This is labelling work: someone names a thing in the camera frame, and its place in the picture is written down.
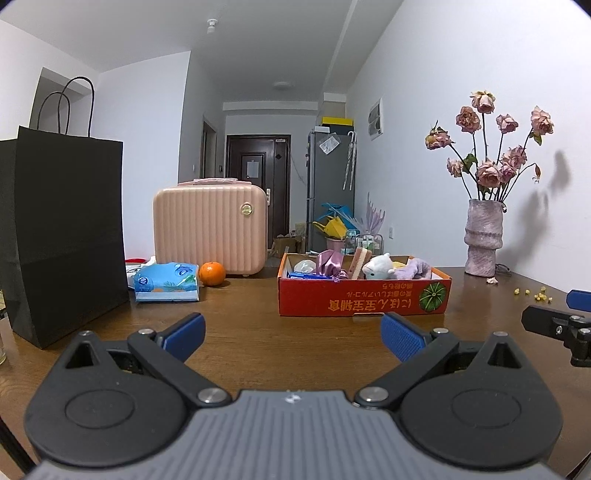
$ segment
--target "pink ribbon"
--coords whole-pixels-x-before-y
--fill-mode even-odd
[[[335,280],[346,280],[347,272],[341,268],[344,255],[335,250],[324,250],[316,257],[316,273]]]

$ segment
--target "yellow bag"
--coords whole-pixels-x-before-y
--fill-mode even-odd
[[[343,221],[339,217],[327,216],[327,218],[330,220],[326,225],[322,225],[320,222],[313,222],[312,225],[330,238],[336,238],[338,240],[345,238],[347,227],[345,227]]]

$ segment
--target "suitcase handle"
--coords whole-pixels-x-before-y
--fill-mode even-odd
[[[65,87],[61,91],[64,93],[68,88],[68,85],[71,84],[74,80],[86,80],[90,84],[90,90],[92,91],[92,103],[90,104],[90,117],[88,119],[88,137],[90,138],[90,125],[92,124],[92,112],[95,109],[95,86],[92,84],[89,78],[87,77],[74,77],[71,80],[68,80]],[[57,102],[57,130],[60,130],[60,104],[61,104],[61,95],[60,100]]]
[[[184,181],[178,184],[179,187],[192,185],[252,185],[252,182],[238,179],[194,179],[193,181]]]
[[[41,121],[41,112],[43,111],[43,107],[45,105],[45,102],[48,101],[49,97],[52,95],[63,95],[64,97],[66,97],[66,100],[68,101],[68,120],[66,122],[66,135],[67,135],[68,134],[68,127],[70,126],[70,99],[63,92],[51,92],[49,95],[47,95],[45,97],[45,100],[43,100],[43,103],[41,104],[41,108],[39,109],[39,115],[37,115],[37,130],[39,130],[39,122]],[[57,133],[61,134],[61,126],[60,125],[57,128]]]

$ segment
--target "blue tissue package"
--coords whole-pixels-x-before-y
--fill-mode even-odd
[[[197,265],[154,264],[142,267],[134,277],[136,301],[198,301]]]

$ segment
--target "wooden table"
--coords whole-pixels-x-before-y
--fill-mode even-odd
[[[535,303],[533,294],[541,285],[513,275],[499,276],[499,285],[492,286],[483,278],[464,275],[461,268],[443,270],[453,277],[447,312],[410,319],[424,330],[445,326],[462,339],[484,340],[495,330],[509,332],[562,408],[564,427],[550,466],[566,475],[591,450],[586,415],[591,405],[591,371],[571,367],[570,352],[561,342],[523,330],[521,312]],[[207,338],[187,364],[233,395],[243,388],[335,389],[351,397],[397,365],[380,340],[378,317],[279,317],[275,272],[264,269],[251,278],[230,278],[224,288],[204,288],[199,304],[127,304],[87,327],[102,339],[125,339],[140,327],[161,330],[190,312],[201,311],[207,319]],[[513,294],[516,287],[521,289],[519,296]],[[526,288],[531,295],[524,295]],[[566,310],[563,292],[548,288],[547,294],[554,298],[553,307]],[[22,428],[23,414],[68,339],[42,351],[13,336],[7,322],[2,323],[8,359],[0,366],[0,412],[32,452]],[[12,480],[21,476],[4,451],[0,470]]]

